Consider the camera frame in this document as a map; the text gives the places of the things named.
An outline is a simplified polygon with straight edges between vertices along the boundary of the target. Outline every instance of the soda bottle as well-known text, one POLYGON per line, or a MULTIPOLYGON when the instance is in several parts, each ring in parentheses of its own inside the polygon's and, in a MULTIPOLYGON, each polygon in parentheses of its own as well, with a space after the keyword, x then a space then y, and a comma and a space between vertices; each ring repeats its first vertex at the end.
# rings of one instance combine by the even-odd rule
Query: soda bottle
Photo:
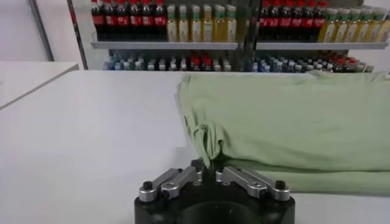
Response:
POLYGON ((130 0, 130 23, 132 28, 131 38, 141 39, 142 34, 142 8, 138 0, 130 0))
POLYGON ((116 14, 118 16, 118 33, 119 38, 122 40, 130 39, 130 9, 129 5, 124 0, 117 0, 116 14))
POLYGON ((269 11, 269 19, 268 19, 269 40, 277 39, 278 25, 279 25, 279 7, 280 7, 280 1, 274 0, 274 4, 269 11))
POLYGON ((280 21, 278 29, 278 40, 288 40, 289 30, 291 24, 291 8, 293 6, 292 0, 286 0, 285 6, 280 9, 280 21))
POLYGON ((153 18, 153 8, 150 5, 151 0, 143 0, 142 6, 142 25, 145 39, 152 40, 155 38, 155 27, 153 18))
POLYGON ((309 0, 308 6, 305 7, 302 13, 302 40, 310 41, 311 26, 314 20, 314 0, 309 0))
POLYGON ((328 3, 325 1, 318 2, 316 9, 314 10, 314 21, 313 27, 311 28, 311 42, 317 42, 319 32, 321 31, 322 26, 325 23, 325 9, 328 6, 328 3))
POLYGON ((105 0, 104 14, 107 25, 107 39, 115 40, 118 38, 118 17, 116 16, 115 7, 112 6, 112 0, 105 0))
POLYGON ((105 39, 104 3, 102 0, 92 0, 91 15, 96 29, 97 40, 105 39))
POLYGON ((265 0, 263 2, 263 7, 260 10, 260 21, 259 21, 259 30, 258 30, 258 38, 259 40, 266 40, 267 34, 269 33, 269 1, 265 0))
POLYGON ((298 41, 301 39, 300 27, 302 25, 302 7, 304 3, 303 0, 298 0, 297 6, 291 12, 290 40, 298 41))
POLYGON ((156 0, 154 23, 156 24, 156 39, 166 40, 166 7, 163 0, 156 0))

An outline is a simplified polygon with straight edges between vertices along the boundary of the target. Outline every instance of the plastic bottle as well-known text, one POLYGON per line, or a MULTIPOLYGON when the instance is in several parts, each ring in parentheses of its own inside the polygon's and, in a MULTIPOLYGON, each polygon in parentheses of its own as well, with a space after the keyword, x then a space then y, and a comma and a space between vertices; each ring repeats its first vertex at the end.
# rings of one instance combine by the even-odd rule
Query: plastic bottle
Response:
POLYGON ((236 7, 232 5, 227 6, 227 42, 236 42, 237 20, 236 7))
POLYGON ((381 8, 376 8, 374 10, 374 17, 371 20, 370 26, 364 37, 364 42, 376 42, 380 27, 384 23, 383 17, 385 17, 386 10, 381 8))
POLYGON ((105 18, 104 18, 104 2, 102 0, 92 0, 91 15, 93 25, 96 29, 97 40, 105 39, 105 18))
POLYGON ((112 0, 105 0, 104 14, 106 22, 106 36, 108 40, 118 38, 118 17, 116 16, 115 7, 112 5, 112 0))
POLYGON ((353 37, 353 42, 363 42, 370 26, 369 21, 371 20, 371 14, 371 9, 362 9, 362 17, 358 23, 358 28, 356 29, 355 36, 353 37))
POLYGON ((259 20, 259 30, 258 30, 258 39, 266 40, 267 33, 269 32, 269 6, 270 3, 268 0, 263 1, 263 6, 260 10, 260 20, 259 20))
POLYGON ((153 8, 150 5, 151 0, 143 0, 142 6, 142 25, 144 38, 148 40, 155 39, 155 26, 153 18, 153 8))
POLYGON ((310 41, 311 36, 311 26, 314 21, 314 5, 316 2, 314 0, 309 0, 307 7, 303 10, 302 15, 302 26, 301 26, 301 34, 302 40, 310 41))
POLYGON ((389 38, 389 32, 390 32, 390 15, 387 15, 385 21, 383 22, 382 27, 379 30, 377 42, 386 42, 389 38))
POLYGON ((314 20, 313 26, 311 28, 311 42, 317 42, 319 33, 321 31, 322 26, 325 23, 325 9, 328 6, 328 3, 325 1, 319 1, 317 7, 314 10, 314 20))
POLYGON ((290 28, 290 34, 289 39, 293 41, 301 40, 301 25, 302 25, 302 7, 305 4, 303 0, 298 0, 297 6, 293 8, 291 12, 291 28, 290 28))
POLYGON ((201 42, 200 38, 200 7, 193 5, 193 19, 191 21, 191 41, 201 42))
POLYGON ((341 18, 338 23, 336 23, 335 31, 331 38, 331 42, 341 43, 342 38, 347 30, 347 20, 348 20, 349 9, 343 9, 341 11, 341 18))
POLYGON ((214 19, 214 31, 213 41, 223 42, 224 41, 224 28, 225 28, 225 10, 222 6, 216 5, 215 8, 215 19, 214 19))
POLYGON ((156 28, 156 39, 166 40, 166 7, 163 0, 156 0, 154 24, 156 28))
POLYGON ((130 25, 132 28, 131 38, 139 40, 142 37, 142 7, 138 0, 130 0, 130 25))
POLYGON ((358 28, 358 20, 361 13, 360 9, 351 9, 350 10, 350 16, 349 20, 347 22, 347 31, 344 34, 344 37, 342 38, 342 42, 352 42, 353 37, 356 34, 356 30, 358 28))
POLYGON ((180 42, 188 42, 188 20, 187 7, 180 5, 180 20, 179 20, 179 39, 180 42))
POLYGON ((177 42, 177 22, 175 18, 175 5, 168 6, 168 22, 166 25, 169 42, 177 42))
POLYGON ((209 5, 203 6, 202 41, 211 42, 213 36, 212 9, 209 5))
POLYGON ((292 0, 286 0, 286 4, 280 8, 280 19, 278 28, 278 40, 288 40, 291 24, 291 9, 293 6, 292 0))
POLYGON ((276 40, 278 36, 279 26, 279 7, 280 1, 274 0, 273 6, 269 11, 268 27, 269 27, 269 38, 268 40, 276 40))

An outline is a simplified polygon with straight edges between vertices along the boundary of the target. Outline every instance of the shelf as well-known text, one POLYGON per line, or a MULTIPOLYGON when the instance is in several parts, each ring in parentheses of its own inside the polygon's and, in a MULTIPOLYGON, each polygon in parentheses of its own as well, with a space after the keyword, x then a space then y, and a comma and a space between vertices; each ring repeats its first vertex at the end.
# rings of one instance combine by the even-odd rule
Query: shelf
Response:
POLYGON ((235 50, 238 43, 178 43, 178 42, 119 42, 95 41, 95 49, 136 50, 235 50))
POLYGON ((256 50, 373 50, 389 43, 267 43, 256 44, 256 50))

